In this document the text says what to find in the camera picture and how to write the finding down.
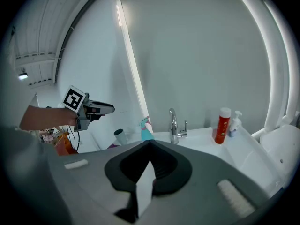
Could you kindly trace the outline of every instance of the ceiling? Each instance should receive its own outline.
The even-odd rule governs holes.
[[[26,72],[23,82],[31,88],[55,82],[53,72],[73,17],[88,0],[27,0],[15,27],[15,70]]]

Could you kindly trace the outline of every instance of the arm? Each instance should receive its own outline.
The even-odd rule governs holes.
[[[68,108],[40,108],[28,106],[20,128],[23,130],[41,130],[63,125],[76,125],[77,114]]]
[[[48,132],[46,132],[46,131],[39,131],[38,132],[40,135],[46,135],[46,134],[48,134]]]

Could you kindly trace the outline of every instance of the ceiling light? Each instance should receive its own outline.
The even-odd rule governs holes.
[[[25,79],[25,78],[28,78],[27,73],[19,74],[19,79],[20,79],[20,80],[23,80],[23,79]]]

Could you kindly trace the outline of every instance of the faucet handle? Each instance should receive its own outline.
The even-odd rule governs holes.
[[[184,120],[184,130],[180,131],[180,134],[178,134],[180,137],[186,137],[188,135],[188,122]]]
[[[188,131],[188,122],[184,120],[184,132]]]

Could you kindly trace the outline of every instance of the faucet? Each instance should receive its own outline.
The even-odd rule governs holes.
[[[179,137],[186,137],[188,135],[187,121],[186,120],[184,121],[184,130],[178,133],[177,117],[174,108],[170,108],[169,113],[171,118],[171,130],[170,130],[171,143],[177,144]]]

